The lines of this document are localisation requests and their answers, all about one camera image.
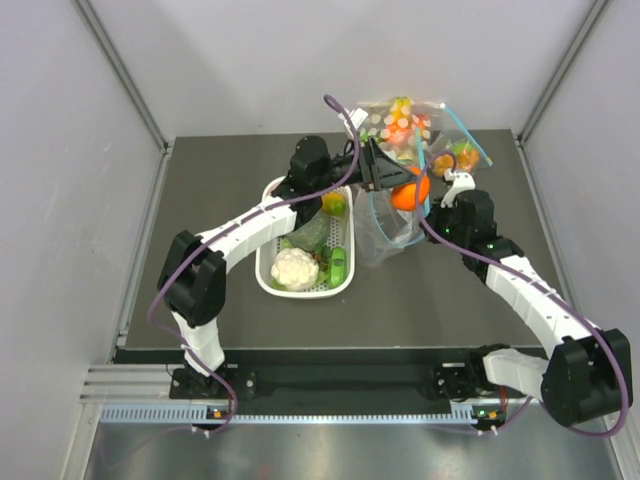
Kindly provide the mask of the green fake cucumber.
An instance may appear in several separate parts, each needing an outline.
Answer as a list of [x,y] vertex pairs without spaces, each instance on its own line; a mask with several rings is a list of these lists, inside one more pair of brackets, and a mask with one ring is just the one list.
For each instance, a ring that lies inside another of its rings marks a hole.
[[335,247],[331,251],[328,265],[327,284],[333,289],[344,283],[347,276],[347,255],[343,247]]

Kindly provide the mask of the white fake cauliflower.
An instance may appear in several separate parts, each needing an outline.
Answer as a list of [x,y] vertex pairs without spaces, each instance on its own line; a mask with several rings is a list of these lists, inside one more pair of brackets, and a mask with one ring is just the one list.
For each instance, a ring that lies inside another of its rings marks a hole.
[[286,248],[276,255],[271,267],[271,276],[279,286],[288,291],[303,291],[316,283],[319,265],[304,250]]

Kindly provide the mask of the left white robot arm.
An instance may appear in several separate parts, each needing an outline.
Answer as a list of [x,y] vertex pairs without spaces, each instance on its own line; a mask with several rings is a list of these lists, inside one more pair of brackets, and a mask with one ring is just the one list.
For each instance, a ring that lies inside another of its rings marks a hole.
[[270,241],[309,223],[326,193],[349,185],[380,191],[414,184],[417,175],[391,159],[373,139],[354,141],[331,156],[319,136],[300,140],[284,179],[257,206],[209,232],[178,234],[159,281],[159,301],[173,315],[192,384],[205,396],[226,387],[225,359],[217,316],[226,299],[226,276],[240,261]]

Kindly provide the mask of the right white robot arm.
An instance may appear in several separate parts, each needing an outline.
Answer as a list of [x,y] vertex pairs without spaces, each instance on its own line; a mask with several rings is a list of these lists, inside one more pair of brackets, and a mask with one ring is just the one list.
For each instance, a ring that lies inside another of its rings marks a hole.
[[487,396],[500,386],[538,400],[561,426],[618,416],[602,437],[624,427],[633,404],[631,345],[618,329],[602,330],[566,303],[523,250],[497,232],[494,203],[483,190],[432,201],[423,229],[433,243],[461,254],[466,268],[503,299],[542,345],[542,358],[504,344],[477,349],[466,374]]

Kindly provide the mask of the clear zip bag with vegetables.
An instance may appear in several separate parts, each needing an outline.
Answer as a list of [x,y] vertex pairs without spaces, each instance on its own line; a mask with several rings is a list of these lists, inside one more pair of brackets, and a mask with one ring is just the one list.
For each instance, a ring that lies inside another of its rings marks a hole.
[[389,191],[359,190],[353,208],[357,262],[377,268],[424,239],[415,211],[396,210]]

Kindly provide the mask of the orange fake tangerine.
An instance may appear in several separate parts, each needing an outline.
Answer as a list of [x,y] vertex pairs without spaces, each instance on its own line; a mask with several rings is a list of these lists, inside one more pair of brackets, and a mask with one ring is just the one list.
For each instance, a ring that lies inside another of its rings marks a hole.
[[391,190],[391,206],[399,211],[415,211],[419,205],[423,205],[429,196],[431,182],[427,176],[423,176],[420,185],[415,181],[409,184],[394,187]]

